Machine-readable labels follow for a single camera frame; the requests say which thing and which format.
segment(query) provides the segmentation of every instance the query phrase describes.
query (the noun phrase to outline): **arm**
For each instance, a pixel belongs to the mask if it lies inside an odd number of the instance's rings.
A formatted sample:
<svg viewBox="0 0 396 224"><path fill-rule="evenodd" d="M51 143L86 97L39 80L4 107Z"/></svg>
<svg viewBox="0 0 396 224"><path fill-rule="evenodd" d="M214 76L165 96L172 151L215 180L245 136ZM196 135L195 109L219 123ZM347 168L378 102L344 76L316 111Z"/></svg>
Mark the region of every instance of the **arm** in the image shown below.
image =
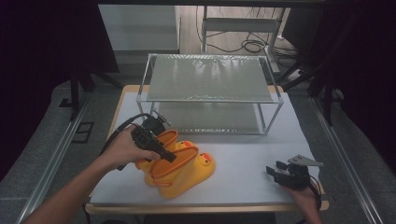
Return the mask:
<svg viewBox="0 0 396 224"><path fill-rule="evenodd" d="M294 190L282 186L290 195L297 206L300 208L307 224L321 224L315 194L310 188Z"/></svg>
<svg viewBox="0 0 396 224"><path fill-rule="evenodd" d="M70 223L105 174L129 162L141 159L158 160L160 156L157 153L142 150L134 144L132 129L130 127L122 131L105 153L42 203L23 223Z"/></svg>

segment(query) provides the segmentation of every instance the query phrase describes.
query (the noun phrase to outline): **black cable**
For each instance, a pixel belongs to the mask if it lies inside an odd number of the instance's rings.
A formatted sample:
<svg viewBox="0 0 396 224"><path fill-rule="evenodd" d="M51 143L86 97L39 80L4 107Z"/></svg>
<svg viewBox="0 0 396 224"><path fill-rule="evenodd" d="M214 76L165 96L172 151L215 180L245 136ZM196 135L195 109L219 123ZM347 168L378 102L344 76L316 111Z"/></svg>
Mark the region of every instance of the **black cable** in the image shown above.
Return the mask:
<svg viewBox="0 0 396 224"><path fill-rule="evenodd" d="M312 185L312 183L309 184L309 188L315 194L315 198L317 200L317 205L318 205L318 210L319 210L320 207L321 207L321 199L320 199L321 189L320 189L320 185L319 185L319 182L312 175L310 175L310 176L311 176L311 178L313 178L315 180L315 182L316 182L316 184L318 186L318 190L316 190L315 187ZM305 223L306 223L305 218L303 218L302 220L298 221L296 224L305 224Z"/></svg>
<svg viewBox="0 0 396 224"><path fill-rule="evenodd" d="M253 9L254 9L254 7L251 8L251 10L247 13L246 17L248 16L248 14L251 14L251 11ZM259 7L259 11L257 12L256 18L259 16L260 10L261 10L261 8ZM273 13L272 13L271 18L274 17L275 10L276 10L276 7L274 7L274 9L273 9ZM198 7L196 7L196 10L195 10L195 29L196 29L196 32L197 32L197 35L198 35L198 38L199 38L200 42L203 43L203 39L199 35L199 30L198 30ZM215 36L215 35L225 34L225 33L227 33L227 32L219 32L219 33L216 33L216 34L213 34L213 35L207 35L206 38L211 37L211 36ZM259 38L259 40L249 39L249 37L251 35L256 36L257 38ZM219 48L217 46L214 46L214 45L211 45L211 44L207 44L207 43L206 43L206 45L209 46L209 47L224 51L224 52L228 52L228 53L237 52L238 50L241 50L241 49L245 49L247 52L250 52L250 53L258 53L258 52L264 51L265 47L268 46L269 34L266 37L267 37L267 40L263 40L258 35L255 35L255 34L249 32L249 33L247 33L247 38L241 42L241 48L239 48L239 49L227 50L227 49L221 49L221 48ZM279 49L290 50L290 51L295 51L295 52L297 52L297 50L296 49L283 49L283 48L279 48L279 47L275 47L274 46L273 53L276 56L280 57L278 59L279 64L281 66L288 67L287 65L281 63L280 60L282 60L282 59L296 59L297 53L295 53L295 54L286 54L286 53L280 52Z"/></svg>
<svg viewBox="0 0 396 224"><path fill-rule="evenodd" d="M134 116L134 117L132 117L132 118L130 118L130 119L127 119L125 122L123 122L123 123L116 129L116 131L114 131L114 133L112 133L112 134L108 137L107 141L105 142L105 144L104 144L103 147L102 147L102 150L101 150L99 156L102 155L102 154L105 152L105 150L110 146L110 144L111 144L111 143L113 142L113 140L117 137L117 135L119 135L119 133L122 132L122 130L124 130L128 125L132 124L132 122L134 122L134 120L136 120L136 119L138 119L138 118L141 118L141 117L151 117L151 115L150 115L150 114L143 113L143 114L136 115L136 116Z"/></svg>

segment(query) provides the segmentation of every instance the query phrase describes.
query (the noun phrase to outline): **black curtain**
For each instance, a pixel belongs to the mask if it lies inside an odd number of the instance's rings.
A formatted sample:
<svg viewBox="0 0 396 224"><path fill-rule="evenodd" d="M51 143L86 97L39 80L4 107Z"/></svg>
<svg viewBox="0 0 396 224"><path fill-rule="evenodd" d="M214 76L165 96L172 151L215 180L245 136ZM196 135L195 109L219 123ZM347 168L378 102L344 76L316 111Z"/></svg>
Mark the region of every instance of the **black curtain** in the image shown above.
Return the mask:
<svg viewBox="0 0 396 224"><path fill-rule="evenodd" d="M396 171L396 3L362 1L362 13L335 57L342 107Z"/></svg>
<svg viewBox="0 0 396 224"><path fill-rule="evenodd" d="M73 66L101 72L118 67L95 2L3 1L0 30L2 179Z"/></svg>

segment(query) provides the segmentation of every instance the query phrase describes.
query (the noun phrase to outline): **human hand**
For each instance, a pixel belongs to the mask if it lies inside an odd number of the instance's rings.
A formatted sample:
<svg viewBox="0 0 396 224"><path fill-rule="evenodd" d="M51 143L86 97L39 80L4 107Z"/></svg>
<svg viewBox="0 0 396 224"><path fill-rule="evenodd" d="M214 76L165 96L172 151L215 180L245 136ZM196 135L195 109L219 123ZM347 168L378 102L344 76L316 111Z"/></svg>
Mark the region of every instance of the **human hand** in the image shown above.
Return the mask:
<svg viewBox="0 0 396 224"><path fill-rule="evenodd" d="M142 159L159 160L160 155L149 150L143 150L134 144L130 126L119 133L107 150L100 156L104 162L108 162L112 169L120 165L128 164Z"/></svg>
<svg viewBox="0 0 396 224"><path fill-rule="evenodd" d="M311 181L312 186L318 191L318 186ZM316 200L316 195L309 187L296 190L290 189L285 186L280 185L285 191L287 191L297 206L302 211L306 223L322 223L319 213L318 205Z"/></svg>

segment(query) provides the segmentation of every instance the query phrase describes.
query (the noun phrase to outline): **metal rail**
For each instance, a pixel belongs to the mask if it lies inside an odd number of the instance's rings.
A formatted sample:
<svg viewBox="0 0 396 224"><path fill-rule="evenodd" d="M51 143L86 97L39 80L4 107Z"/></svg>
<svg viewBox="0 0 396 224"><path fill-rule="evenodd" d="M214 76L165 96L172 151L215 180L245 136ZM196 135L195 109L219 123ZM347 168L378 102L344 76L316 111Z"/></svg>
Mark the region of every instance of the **metal rail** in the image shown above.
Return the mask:
<svg viewBox="0 0 396 224"><path fill-rule="evenodd" d="M376 206L372 198L370 197L369 193L367 192L367 189L361 183L361 180L358 174L356 173L355 168L353 168L349 160L349 157L346 154L346 151L344 150L340 140L338 139L335 130L327 123L326 119L323 117L322 108L318 102L318 99L310 98L310 100L315 106L315 109L317 110L317 115L320 120L320 123L325 133L328 135L329 139L331 140L334 153L337 156L337 159L340 161L341 166L346 174L346 178L348 179L350 186L352 187L353 191L356 194L356 197L361 203L361 208L363 209L363 212L367 216L368 221L371 224L382 224L383 222L377 212Z"/></svg>
<svg viewBox="0 0 396 224"><path fill-rule="evenodd" d="M62 136L61 140L58 142L57 147L55 148L51 158L49 159L49 163L46 167L46 170L44 171L43 175L40 177L40 180L35 186L35 189L30 195L25 206L23 207L21 214L17 219L16 222L17 224L21 223L43 202L44 197L46 196L50 184L53 180L53 177L55 177L59 165L61 164L64 158L64 154L70 145L74 133L76 132L78 124L80 123L85 113L90 98L91 98L90 93L86 93L82 96L81 109L79 110L75 119L73 121L70 121L69 125L66 128L66 131L64 132L64 135Z"/></svg>

